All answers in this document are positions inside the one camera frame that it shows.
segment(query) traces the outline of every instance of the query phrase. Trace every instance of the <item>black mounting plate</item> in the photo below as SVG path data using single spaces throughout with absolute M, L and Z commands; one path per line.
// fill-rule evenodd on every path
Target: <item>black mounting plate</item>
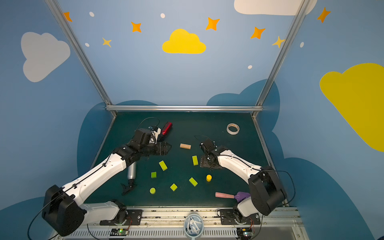
M 209 167 L 214 169 L 223 168 L 222 166 L 220 166 L 217 160 L 214 160 L 214 162 L 210 162 L 205 155 L 201 155 L 200 157 L 200 167 Z
M 117 225 L 117 222 L 115 220 L 103 220 L 100 221 L 101 226 L 131 226 L 134 225 L 140 225 L 141 222 L 141 215 L 143 213 L 143 210 L 140 209 L 127 209 L 127 220 L 122 225 Z
M 219 209 L 221 225 L 237 225 L 235 221 L 235 215 L 233 214 L 233 209 Z M 260 217 L 258 214 L 251 214 L 247 217 L 247 222 L 244 225 L 251 225 L 251 220 L 253 220 L 254 225 L 260 225 Z

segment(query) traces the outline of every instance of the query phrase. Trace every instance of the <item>table surface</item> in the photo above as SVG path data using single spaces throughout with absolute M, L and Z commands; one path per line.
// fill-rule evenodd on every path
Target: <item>table surface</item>
M 194 166 L 192 156 L 203 154 L 200 142 L 195 135 L 206 135 L 218 146 L 224 145 L 239 157 L 260 165 L 267 166 L 255 126 L 249 113 L 164 113 L 164 112 L 122 112 L 117 118 L 106 138 L 104 146 L 96 161 L 96 165 L 106 159 L 112 150 L 132 138 L 140 122 L 147 117 L 160 120 L 159 127 L 166 122 L 172 122 L 171 132 L 165 141 L 172 145 L 166 156 L 142 157 L 137 162 L 136 187 L 122 196 L 120 183 L 127 185 L 127 169 L 116 174 L 100 188 L 93 192 L 86 203 L 106 202 L 117 199 L 127 206 L 215 206 L 232 207 L 234 199 L 216 198 L 215 192 L 235 195 L 237 192 L 249 192 L 248 184 L 228 169 L 209 169 Z M 227 133 L 229 123 L 236 123 L 240 127 L 237 135 Z M 157 119 L 147 119 L 141 128 L 156 125 Z M 180 148 L 180 143 L 192 145 L 191 149 Z M 164 161 L 168 169 L 163 171 L 159 165 Z M 151 178 L 151 172 L 157 172 L 157 178 Z M 207 182 L 210 174 L 212 181 Z M 189 179 L 197 181 L 194 187 Z M 173 192 L 172 184 L 177 185 Z M 149 189 L 154 187 L 155 194 Z

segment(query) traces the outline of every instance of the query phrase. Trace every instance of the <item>masking tape roll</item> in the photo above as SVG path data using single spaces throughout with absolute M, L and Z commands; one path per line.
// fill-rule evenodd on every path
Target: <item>masking tape roll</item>
M 237 131 L 236 131 L 236 132 L 232 132 L 231 130 L 229 130 L 229 127 L 235 127 L 235 128 L 237 129 Z M 240 127 L 239 127 L 237 124 L 234 124 L 234 123 L 230 123 L 230 124 L 228 124 L 228 126 L 227 126 L 227 132 L 228 132 L 229 134 L 236 135 L 236 134 L 239 133 L 239 131 L 240 131 Z

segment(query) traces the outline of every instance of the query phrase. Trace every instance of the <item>purple brush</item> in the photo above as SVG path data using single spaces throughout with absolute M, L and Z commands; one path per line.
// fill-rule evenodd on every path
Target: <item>purple brush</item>
M 215 197 L 234 198 L 237 200 L 237 202 L 241 202 L 242 200 L 244 200 L 250 196 L 251 196 L 251 194 L 249 194 L 247 192 L 237 192 L 236 195 L 231 195 L 231 194 L 222 193 L 222 192 L 215 192 Z

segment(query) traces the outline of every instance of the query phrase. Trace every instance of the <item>yellow-green rectangular block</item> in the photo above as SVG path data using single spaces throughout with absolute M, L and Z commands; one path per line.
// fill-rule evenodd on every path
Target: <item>yellow-green rectangular block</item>
M 194 187 L 196 187 L 197 182 L 196 182 L 195 179 L 193 179 L 193 177 L 191 177 L 191 178 L 189 179 L 189 181 L 192 183 L 192 185 L 193 185 Z
M 163 171 L 168 169 L 167 165 L 166 165 L 166 163 L 164 161 L 159 162 L 159 164 L 160 164 L 161 169 L 163 169 Z
M 176 184 L 172 184 L 172 186 L 170 188 L 172 189 L 172 191 L 175 191 L 177 189 L 177 186 L 176 186 Z
M 199 164 L 199 161 L 197 160 L 197 156 L 192 156 L 192 160 L 193 160 L 193 166 L 196 166 Z

